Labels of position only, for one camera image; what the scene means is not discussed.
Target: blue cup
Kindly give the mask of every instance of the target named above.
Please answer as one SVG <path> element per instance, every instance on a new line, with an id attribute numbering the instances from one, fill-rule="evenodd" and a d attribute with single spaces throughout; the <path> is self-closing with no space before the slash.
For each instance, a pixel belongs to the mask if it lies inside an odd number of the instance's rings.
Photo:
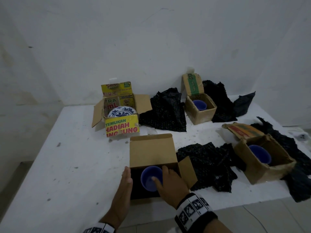
<path id="1" fill-rule="evenodd" d="M 193 103 L 197 107 L 197 109 L 200 111 L 206 110 L 206 108 L 207 108 L 207 104 L 204 101 L 194 100 Z"/>
<path id="2" fill-rule="evenodd" d="M 271 155 L 264 148 L 259 145 L 249 145 L 249 148 L 251 149 L 253 154 L 259 159 L 260 162 L 265 164 L 271 163 Z"/>
<path id="3" fill-rule="evenodd" d="M 155 176 L 162 184 L 163 184 L 163 176 L 162 169 L 157 166 L 149 166 L 142 171 L 142 175 L 140 176 L 140 181 L 142 186 L 151 192 L 157 191 L 155 182 L 151 179 Z"/>

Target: cardboard box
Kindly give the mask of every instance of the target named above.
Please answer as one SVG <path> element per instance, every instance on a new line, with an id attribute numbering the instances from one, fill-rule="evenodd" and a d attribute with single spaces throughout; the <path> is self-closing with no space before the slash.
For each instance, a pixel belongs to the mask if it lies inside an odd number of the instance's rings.
<path id="1" fill-rule="evenodd" d="M 159 193 L 149 192 L 141 184 L 140 176 L 148 166 L 162 168 L 166 165 L 177 172 L 190 189 L 196 182 L 196 174 L 188 157 L 177 162 L 177 156 L 170 133 L 135 136 L 130 138 L 130 169 L 133 178 L 131 200 L 159 197 Z"/>
<path id="2" fill-rule="evenodd" d="M 254 127 L 241 123 L 224 124 L 222 127 L 240 139 L 234 150 L 246 163 L 244 173 L 251 184 L 279 180 L 294 168 L 296 161 L 270 134 L 265 135 Z M 251 152 L 249 145 L 259 145 L 266 149 L 271 155 L 271 163 L 268 165 L 260 162 Z"/>
<path id="3" fill-rule="evenodd" d="M 149 95 L 132 93 L 131 82 L 106 84 L 101 86 L 103 99 L 94 106 L 92 127 L 100 121 L 106 125 L 107 137 L 122 133 L 139 132 L 138 115 L 152 110 Z M 111 110 L 118 106 L 130 106 L 137 113 L 129 116 L 108 118 Z"/>
<path id="4" fill-rule="evenodd" d="M 217 106 L 207 94 L 204 93 L 202 79 L 199 74 L 184 74 L 183 81 L 187 91 L 185 111 L 194 125 L 211 121 Z M 201 100 L 207 104 L 207 109 L 199 111 L 194 100 Z"/>

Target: wristband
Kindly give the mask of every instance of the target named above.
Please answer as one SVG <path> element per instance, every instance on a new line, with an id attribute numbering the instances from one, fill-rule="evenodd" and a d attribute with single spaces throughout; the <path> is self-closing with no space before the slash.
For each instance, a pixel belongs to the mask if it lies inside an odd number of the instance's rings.
<path id="1" fill-rule="evenodd" d="M 85 229 L 83 231 L 83 233 L 114 233 L 115 229 L 107 224 L 107 223 L 101 223 L 101 222 L 97 222 L 96 224 L 94 224 L 94 226 Z"/>
<path id="2" fill-rule="evenodd" d="M 206 225 L 218 216 L 202 196 L 191 194 L 179 203 L 175 221 L 183 233 L 203 232 Z"/>

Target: right hand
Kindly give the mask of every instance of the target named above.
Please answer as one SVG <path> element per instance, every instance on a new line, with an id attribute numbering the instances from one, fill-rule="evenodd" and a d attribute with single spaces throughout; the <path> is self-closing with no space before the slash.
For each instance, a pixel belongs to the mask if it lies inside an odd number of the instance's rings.
<path id="1" fill-rule="evenodd" d="M 168 169 L 167 166 L 162 166 L 162 172 L 163 185 L 154 176 L 152 177 L 152 180 L 155 182 L 161 198 L 170 206 L 177 209 L 180 201 L 189 194 L 189 189 L 186 183 L 174 170 Z"/>

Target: floral plate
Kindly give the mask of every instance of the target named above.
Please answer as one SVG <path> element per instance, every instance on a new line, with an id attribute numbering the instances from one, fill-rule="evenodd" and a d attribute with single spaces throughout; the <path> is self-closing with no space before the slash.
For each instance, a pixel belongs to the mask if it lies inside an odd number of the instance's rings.
<path id="1" fill-rule="evenodd" d="M 137 113 L 135 109 L 130 106 L 119 106 L 111 110 L 108 118 L 123 117 Z"/>

